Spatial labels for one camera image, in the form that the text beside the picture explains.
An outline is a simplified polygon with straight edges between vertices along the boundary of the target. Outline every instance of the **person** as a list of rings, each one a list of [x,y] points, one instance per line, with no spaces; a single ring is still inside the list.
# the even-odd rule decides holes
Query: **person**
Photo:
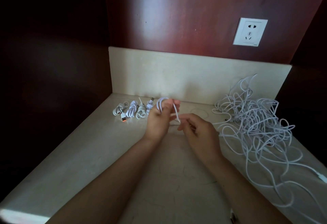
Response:
[[[175,104],[162,102],[162,112],[156,107],[149,112],[143,137],[115,163],[69,200],[47,222],[52,223],[116,223],[135,189],[146,163],[168,132],[169,122],[176,118]],[[213,125],[195,114],[178,115],[188,143],[216,178],[219,186],[242,224],[291,223],[275,208],[222,154],[219,133]]]

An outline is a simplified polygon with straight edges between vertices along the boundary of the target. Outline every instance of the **person's right arm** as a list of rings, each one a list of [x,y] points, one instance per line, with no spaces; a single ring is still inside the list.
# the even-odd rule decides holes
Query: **person's right arm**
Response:
[[[242,224],[291,223],[223,156],[219,133],[210,122],[195,114],[179,118],[178,130],[183,130],[194,153],[215,176]]]

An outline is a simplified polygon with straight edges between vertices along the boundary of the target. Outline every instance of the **power socket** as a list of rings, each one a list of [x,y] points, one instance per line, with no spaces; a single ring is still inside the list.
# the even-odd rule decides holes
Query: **power socket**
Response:
[[[241,18],[233,44],[257,47],[268,20]]]

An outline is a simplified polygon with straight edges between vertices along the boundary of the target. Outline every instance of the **white cable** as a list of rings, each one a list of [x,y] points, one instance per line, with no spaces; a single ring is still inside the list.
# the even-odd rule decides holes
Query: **white cable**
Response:
[[[150,110],[153,108],[153,100],[152,98],[150,101],[147,102],[146,104],[146,114],[149,115]]]
[[[136,118],[137,119],[141,119],[141,118],[144,118],[146,116],[145,106],[144,106],[141,98],[139,98],[139,99],[140,99],[141,103],[140,103],[139,109],[137,110],[137,113],[136,113]]]
[[[158,101],[157,101],[157,109],[160,110],[160,112],[162,112],[162,107],[161,107],[161,102],[165,99],[169,99],[168,97],[162,97],[162,98],[159,98]],[[176,118],[178,120],[178,122],[181,122],[180,119],[178,118],[178,113],[177,113],[177,108],[175,106],[175,104],[173,103],[173,106],[174,106],[174,109],[175,109],[175,112],[176,112]]]
[[[113,111],[113,115],[117,116],[120,115],[125,108],[128,107],[129,102],[125,101],[124,103],[120,103]]]
[[[134,113],[136,112],[136,105],[137,105],[137,101],[132,101],[130,103],[129,109],[126,112],[126,116],[127,117],[134,117]]]
[[[212,109],[212,112],[215,114],[227,114],[229,117],[225,119],[224,122],[213,124],[220,124],[216,129],[220,130],[220,136],[223,137],[227,146],[233,152],[238,155],[245,155],[245,170],[248,179],[255,185],[266,188],[273,188],[280,199],[284,202],[284,204],[273,203],[275,206],[292,207],[295,209],[292,206],[294,202],[293,192],[289,189],[290,200],[286,202],[278,190],[281,185],[292,183],[304,189],[316,202],[321,213],[325,216],[325,218],[327,218],[321,205],[307,188],[294,181],[282,180],[282,176],[288,172],[290,165],[299,165],[311,169],[318,175],[321,180],[327,182],[327,178],[312,167],[298,163],[298,161],[303,157],[303,153],[299,148],[290,146],[292,142],[291,129],[293,129],[295,126],[289,125],[285,119],[278,120],[276,116],[276,110],[279,102],[265,98],[258,100],[250,99],[253,93],[253,91],[250,89],[250,83],[255,76],[256,74],[241,79],[231,88],[228,95],[215,103],[215,108]],[[241,90],[240,94],[237,92],[232,94],[232,90],[235,89],[236,86],[239,86]],[[236,152],[229,144],[229,138],[238,140],[238,142],[241,144],[243,152]],[[289,149],[298,150],[299,157],[293,160],[289,160],[287,157],[287,152]],[[273,160],[265,157],[264,152],[274,156],[276,159]],[[254,160],[250,159],[250,154],[254,154]],[[261,158],[270,162],[285,164],[284,172],[279,175],[279,180],[281,181],[280,183],[276,184],[275,177],[273,176],[272,172],[261,162]],[[260,164],[269,173],[272,184],[259,184],[252,180],[248,172],[249,163]],[[299,210],[296,211],[307,219],[315,223],[319,223],[311,217],[300,212]]]

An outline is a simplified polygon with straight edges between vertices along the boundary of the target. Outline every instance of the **beige marble countertop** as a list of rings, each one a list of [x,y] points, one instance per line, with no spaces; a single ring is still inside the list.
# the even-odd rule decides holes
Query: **beige marble countertop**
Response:
[[[144,102],[149,100],[146,97],[141,99]],[[122,122],[120,116],[112,114],[119,103],[132,100],[138,100],[138,97],[112,94],[106,99],[4,199],[0,215],[19,220],[19,223],[46,222],[142,137],[146,118],[128,118]],[[210,122],[223,121],[224,116],[213,114],[212,108],[211,105],[182,102],[180,112],[192,112]],[[324,165],[296,139],[292,144],[302,150],[302,163],[327,175]],[[238,143],[232,146],[241,149]],[[245,174],[245,157],[236,155],[223,141],[221,148],[224,155]],[[270,163],[267,166],[276,175],[283,168],[283,165]],[[327,184],[304,167],[290,167],[284,178],[307,187],[327,212]],[[257,182],[270,183],[269,175],[259,165],[249,165],[249,171]],[[325,223],[308,193],[296,185],[289,187],[295,193],[294,207]],[[273,189],[257,188],[270,201],[281,203]],[[293,223],[311,223],[291,208],[281,211]],[[194,156],[183,133],[177,131],[177,125],[172,125],[149,162],[120,223],[229,224],[229,216],[230,206],[215,179]]]

